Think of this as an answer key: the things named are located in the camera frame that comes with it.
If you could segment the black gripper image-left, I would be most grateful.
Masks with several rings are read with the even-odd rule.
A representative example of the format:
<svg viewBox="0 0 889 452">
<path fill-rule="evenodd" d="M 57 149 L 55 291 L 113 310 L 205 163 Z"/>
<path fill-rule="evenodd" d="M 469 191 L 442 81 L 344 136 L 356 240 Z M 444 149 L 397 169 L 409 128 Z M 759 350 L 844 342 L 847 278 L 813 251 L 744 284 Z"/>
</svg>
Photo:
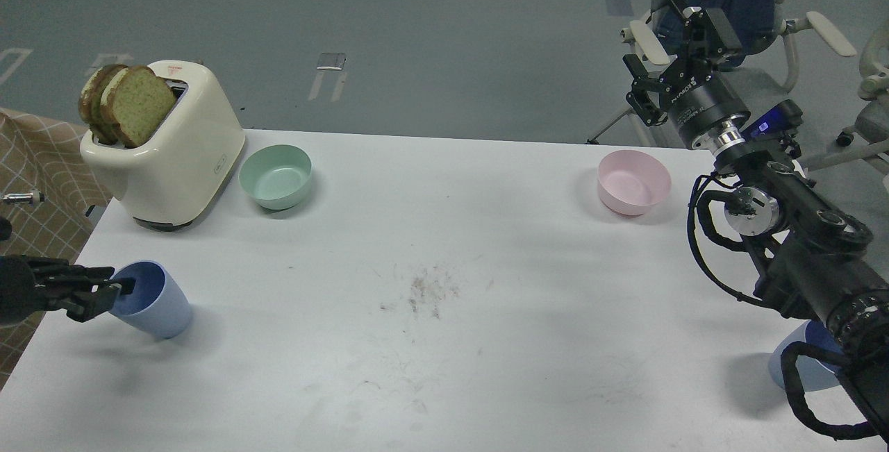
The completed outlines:
<svg viewBox="0 0 889 452">
<path fill-rule="evenodd" d="M 49 257 L 26 257 L 35 291 L 47 312 L 66 310 L 67 318 L 86 322 L 109 312 L 120 296 L 129 296 L 134 278 L 110 279 L 114 267 L 85 267 Z"/>
</svg>

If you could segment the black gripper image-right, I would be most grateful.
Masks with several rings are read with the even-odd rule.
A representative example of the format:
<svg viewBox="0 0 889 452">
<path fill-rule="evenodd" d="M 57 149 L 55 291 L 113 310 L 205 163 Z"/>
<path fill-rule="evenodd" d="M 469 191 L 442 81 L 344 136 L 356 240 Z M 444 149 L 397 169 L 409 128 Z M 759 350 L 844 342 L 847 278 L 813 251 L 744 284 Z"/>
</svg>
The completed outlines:
<svg viewBox="0 0 889 452">
<path fill-rule="evenodd" d="M 687 149 L 727 151 L 746 142 L 742 125 L 749 108 L 714 68 L 743 56 L 740 38 L 724 11 L 670 0 L 683 22 L 677 60 L 662 72 L 648 72 L 635 54 L 622 57 L 631 73 L 626 102 L 648 127 L 670 127 Z"/>
</svg>

